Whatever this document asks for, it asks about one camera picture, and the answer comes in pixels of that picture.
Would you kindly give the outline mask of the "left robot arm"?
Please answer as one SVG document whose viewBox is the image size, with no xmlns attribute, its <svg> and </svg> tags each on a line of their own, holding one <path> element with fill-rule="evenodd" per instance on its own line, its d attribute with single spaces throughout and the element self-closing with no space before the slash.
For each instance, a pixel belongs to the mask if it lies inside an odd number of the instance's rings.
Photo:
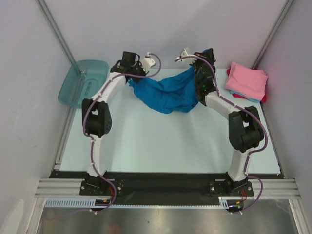
<svg viewBox="0 0 312 234">
<path fill-rule="evenodd" d="M 141 58 L 133 52 L 123 52 L 122 59 L 110 69 L 105 83 L 91 98 L 82 101 L 82 129 L 90 138 L 90 164 L 87 173 L 104 175 L 106 167 L 100 166 L 101 143 L 112 128 L 109 105 L 117 92 L 132 78 L 142 80 L 156 62 L 148 53 Z"/>
</svg>

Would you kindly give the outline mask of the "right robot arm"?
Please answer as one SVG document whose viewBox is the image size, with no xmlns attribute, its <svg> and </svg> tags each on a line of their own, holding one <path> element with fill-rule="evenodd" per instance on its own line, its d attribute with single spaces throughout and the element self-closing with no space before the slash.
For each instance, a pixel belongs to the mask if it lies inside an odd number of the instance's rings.
<svg viewBox="0 0 312 234">
<path fill-rule="evenodd" d="M 251 154 L 261 152 L 268 145 L 268 134 L 254 106 L 242 108 L 226 99 L 219 91 L 215 75 L 213 49 L 196 52 L 190 65 L 195 69 L 197 100 L 212 108 L 228 121 L 228 136 L 233 156 L 227 172 L 225 191 L 237 195 L 242 191 L 241 181 L 248 177 L 247 169 Z"/>
</svg>

